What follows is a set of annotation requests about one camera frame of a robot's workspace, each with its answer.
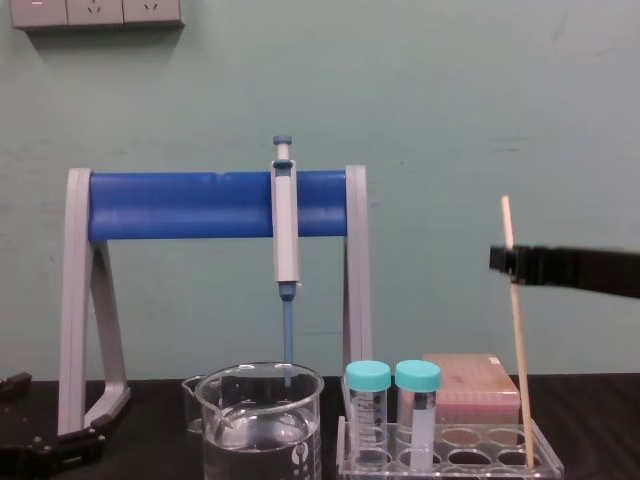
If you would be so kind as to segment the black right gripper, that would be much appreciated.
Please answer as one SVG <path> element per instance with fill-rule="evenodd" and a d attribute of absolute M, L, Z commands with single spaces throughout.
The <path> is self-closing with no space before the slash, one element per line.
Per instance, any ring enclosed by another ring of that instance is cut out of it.
<path fill-rule="evenodd" d="M 489 269 L 509 274 L 517 284 L 569 287 L 639 298 L 639 253 L 543 246 L 491 245 Z"/>

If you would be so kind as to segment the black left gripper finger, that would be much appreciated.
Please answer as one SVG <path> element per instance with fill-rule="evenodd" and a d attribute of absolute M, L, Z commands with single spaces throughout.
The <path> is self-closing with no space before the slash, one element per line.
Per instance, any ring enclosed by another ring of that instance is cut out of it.
<path fill-rule="evenodd" d="M 107 442 L 107 417 L 88 427 L 57 436 L 53 442 L 33 439 L 24 446 L 1 447 L 1 476 L 49 479 L 67 470 L 99 462 Z"/>
<path fill-rule="evenodd" d="M 0 400 L 14 401 L 26 396 L 31 388 L 32 375 L 21 372 L 0 380 Z"/>

